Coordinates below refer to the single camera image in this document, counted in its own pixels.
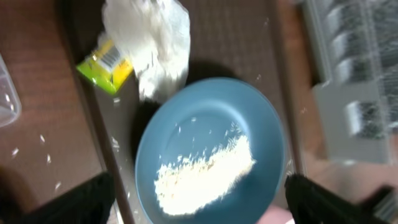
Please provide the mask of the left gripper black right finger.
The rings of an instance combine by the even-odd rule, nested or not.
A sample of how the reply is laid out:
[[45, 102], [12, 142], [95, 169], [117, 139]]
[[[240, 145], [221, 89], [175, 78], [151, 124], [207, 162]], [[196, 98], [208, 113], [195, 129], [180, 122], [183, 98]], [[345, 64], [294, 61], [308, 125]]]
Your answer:
[[395, 189], [384, 185], [351, 203], [301, 174], [286, 178], [285, 197], [295, 223], [385, 224], [395, 222]]

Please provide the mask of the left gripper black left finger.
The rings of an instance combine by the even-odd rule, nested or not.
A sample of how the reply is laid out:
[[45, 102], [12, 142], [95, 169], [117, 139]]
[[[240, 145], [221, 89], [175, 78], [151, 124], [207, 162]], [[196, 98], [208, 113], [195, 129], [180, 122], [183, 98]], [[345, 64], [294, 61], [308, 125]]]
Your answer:
[[115, 201], [114, 179], [102, 172], [18, 219], [19, 223], [107, 223]]

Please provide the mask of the yellow green wrapper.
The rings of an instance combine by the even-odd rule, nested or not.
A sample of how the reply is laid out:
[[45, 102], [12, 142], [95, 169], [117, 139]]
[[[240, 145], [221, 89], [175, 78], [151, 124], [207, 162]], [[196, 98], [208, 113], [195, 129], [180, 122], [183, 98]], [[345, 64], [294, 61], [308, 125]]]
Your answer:
[[132, 62], [118, 50], [112, 40], [100, 44], [76, 69], [110, 95], [118, 92], [134, 70]]

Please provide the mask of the white napkin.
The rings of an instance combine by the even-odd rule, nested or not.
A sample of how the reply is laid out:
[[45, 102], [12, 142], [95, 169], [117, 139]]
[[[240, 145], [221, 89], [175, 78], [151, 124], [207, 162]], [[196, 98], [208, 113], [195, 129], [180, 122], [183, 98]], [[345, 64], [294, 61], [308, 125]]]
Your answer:
[[177, 0], [106, 0], [106, 35], [134, 67], [142, 101], [164, 103], [188, 76], [190, 16]]

